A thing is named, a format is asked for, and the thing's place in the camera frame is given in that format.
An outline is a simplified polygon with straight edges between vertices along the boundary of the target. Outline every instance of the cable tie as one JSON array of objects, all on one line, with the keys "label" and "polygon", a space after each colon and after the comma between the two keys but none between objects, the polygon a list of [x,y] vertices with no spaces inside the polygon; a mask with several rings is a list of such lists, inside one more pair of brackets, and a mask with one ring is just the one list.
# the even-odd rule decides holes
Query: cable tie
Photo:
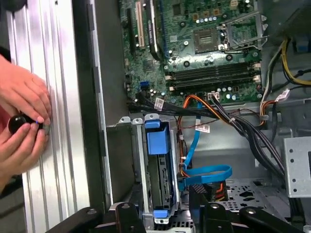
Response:
[{"label": "cable tie", "polygon": [[229,120],[229,123],[232,123],[233,121],[235,121],[234,117]]}]

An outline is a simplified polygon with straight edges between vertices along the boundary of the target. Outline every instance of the finger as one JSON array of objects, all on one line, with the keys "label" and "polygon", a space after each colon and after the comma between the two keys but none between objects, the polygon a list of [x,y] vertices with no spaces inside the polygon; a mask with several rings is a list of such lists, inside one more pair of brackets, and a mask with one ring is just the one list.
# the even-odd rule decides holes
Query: finger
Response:
[{"label": "finger", "polygon": [[45,146],[46,146],[46,137],[44,130],[39,130],[35,140],[35,145],[33,147],[30,156],[28,156],[20,165],[21,170],[23,172],[28,169],[31,169],[38,162],[40,156],[44,151]]},{"label": "finger", "polygon": [[27,82],[26,85],[40,97],[41,101],[43,102],[43,104],[45,106],[46,111],[48,112],[48,115],[51,116],[52,108],[51,108],[50,99],[49,99],[47,93],[40,86],[35,84],[34,82]]},{"label": "finger", "polygon": [[10,92],[10,98],[6,97],[6,101],[16,107],[34,121],[44,122],[44,118],[17,92]]},{"label": "finger", "polygon": [[0,147],[0,155],[2,159],[9,158],[19,148],[20,144],[26,137],[30,129],[30,124],[23,124],[15,134],[13,134],[5,143]]},{"label": "finger", "polygon": [[46,83],[44,82],[43,79],[41,79],[38,76],[34,75],[33,82],[36,85],[38,85],[39,87],[41,87],[41,89],[47,94],[48,98],[50,98],[50,93],[49,93],[47,85],[46,85]]},{"label": "finger", "polygon": [[9,127],[6,127],[0,134],[0,145],[5,143],[11,136],[12,134],[9,131]]},{"label": "finger", "polygon": [[0,105],[11,117],[18,114],[18,110],[4,100],[0,100]]},{"label": "finger", "polygon": [[20,144],[19,148],[5,161],[8,166],[20,166],[22,162],[31,155],[38,127],[38,124],[31,124],[30,130],[23,142]]},{"label": "finger", "polygon": [[49,120],[49,114],[44,106],[40,96],[33,92],[26,85],[21,85],[19,87],[14,87],[14,90],[22,96],[31,106],[42,116],[45,120]]}]

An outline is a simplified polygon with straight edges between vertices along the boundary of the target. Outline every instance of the fingernail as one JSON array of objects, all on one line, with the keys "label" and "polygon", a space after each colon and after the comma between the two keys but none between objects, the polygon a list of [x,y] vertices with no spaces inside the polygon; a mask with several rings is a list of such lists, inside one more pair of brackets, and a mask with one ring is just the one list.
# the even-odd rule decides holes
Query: fingernail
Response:
[{"label": "fingernail", "polygon": [[26,123],[23,125],[23,130],[27,132],[30,129],[30,124]]},{"label": "fingernail", "polygon": [[51,124],[51,120],[48,118],[46,121],[44,121],[45,125],[50,125]]},{"label": "fingernail", "polygon": [[31,124],[31,129],[32,129],[32,130],[37,130],[38,127],[39,127],[38,124]]},{"label": "fingernail", "polygon": [[38,121],[39,123],[43,123],[43,122],[44,122],[44,118],[41,117],[41,116],[38,116],[37,121]]}]

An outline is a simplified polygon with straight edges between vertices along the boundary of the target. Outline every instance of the black knob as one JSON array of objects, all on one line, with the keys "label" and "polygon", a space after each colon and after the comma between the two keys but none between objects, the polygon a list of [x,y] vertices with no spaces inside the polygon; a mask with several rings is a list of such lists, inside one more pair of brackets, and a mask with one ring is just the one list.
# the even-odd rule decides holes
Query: black knob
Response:
[{"label": "black knob", "polygon": [[2,4],[5,10],[13,13],[23,8],[27,0],[2,0]]},{"label": "black knob", "polygon": [[[15,115],[9,120],[9,124],[8,124],[9,131],[11,132],[11,134],[15,134],[17,130],[25,123],[31,124],[31,123],[36,123],[36,122],[25,114]],[[43,124],[39,124],[39,129],[42,129],[42,128],[43,128]]]}]

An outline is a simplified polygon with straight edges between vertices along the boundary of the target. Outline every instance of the side panel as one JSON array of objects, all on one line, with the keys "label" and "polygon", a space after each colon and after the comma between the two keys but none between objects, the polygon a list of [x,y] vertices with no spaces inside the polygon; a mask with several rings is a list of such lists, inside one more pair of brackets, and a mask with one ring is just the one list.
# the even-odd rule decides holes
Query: side panel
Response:
[{"label": "side panel", "polygon": [[89,206],[70,0],[29,0],[7,13],[15,64],[47,82],[53,119],[40,162],[23,174],[28,232],[42,233]]}]

